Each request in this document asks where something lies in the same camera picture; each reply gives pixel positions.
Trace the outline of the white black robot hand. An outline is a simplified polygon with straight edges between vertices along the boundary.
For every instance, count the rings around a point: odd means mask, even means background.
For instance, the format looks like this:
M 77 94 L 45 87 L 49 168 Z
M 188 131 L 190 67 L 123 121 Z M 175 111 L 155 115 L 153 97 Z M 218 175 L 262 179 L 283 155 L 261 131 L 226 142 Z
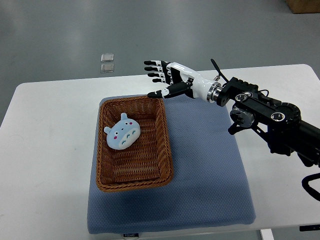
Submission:
M 148 98 L 169 99 L 180 95 L 187 95 L 190 98 L 200 98 L 206 102 L 212 103 L 222 90 L 219 79 L 223 76 L 216 63 L 213 64 L 218 75 L 213 80 L 204 78 L 199 72 L 186 67 L 177 62 L 168 62 L 164 60 L 146 60 L 144 61 L 145 71 L 149 71 L 148 77 L 154 77 L 153 83 L 166 83 L 168 87 L 149 92 Z

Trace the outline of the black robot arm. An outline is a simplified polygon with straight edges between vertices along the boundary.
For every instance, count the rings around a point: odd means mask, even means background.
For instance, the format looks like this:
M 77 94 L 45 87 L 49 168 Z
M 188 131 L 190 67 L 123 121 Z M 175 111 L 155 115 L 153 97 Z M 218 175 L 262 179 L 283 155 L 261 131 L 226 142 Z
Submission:
M 296 105 L 270 98 L 267 89 L 259 89 L 255 84 L 236 77 L 227 79 L 215 60 L 211 63 L 217 71 L 213 80 L 177 62 L 145 61 L 144 69 L 152 81 L 167 84 L 166 88 L 147 96 L 168 99 L 186 95 L 220 107 L 233 100 L 230 111 L 233 124 L 228 129 L 231 135 L 252 129 L 267 143 L 272 154 L 290 156 L 296 152 L 306 167 L 319 166 L 320 130 L 302 120 Z

